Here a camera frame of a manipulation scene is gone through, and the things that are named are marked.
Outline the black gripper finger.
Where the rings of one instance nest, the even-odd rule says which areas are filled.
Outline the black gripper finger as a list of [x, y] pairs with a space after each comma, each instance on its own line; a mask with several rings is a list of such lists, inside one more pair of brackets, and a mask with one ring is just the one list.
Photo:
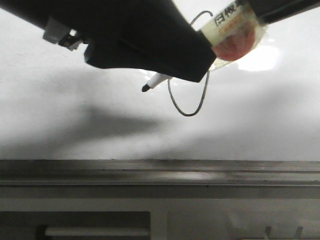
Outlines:
[[265, 24], [272, 24], [320, 6], [320, 0], [249, 0], [248, 2], [257, 18]]
[[3, 0], [2, 9], [100, 69], [144, 69], [200, 82], [216, 59], [171, 0]]

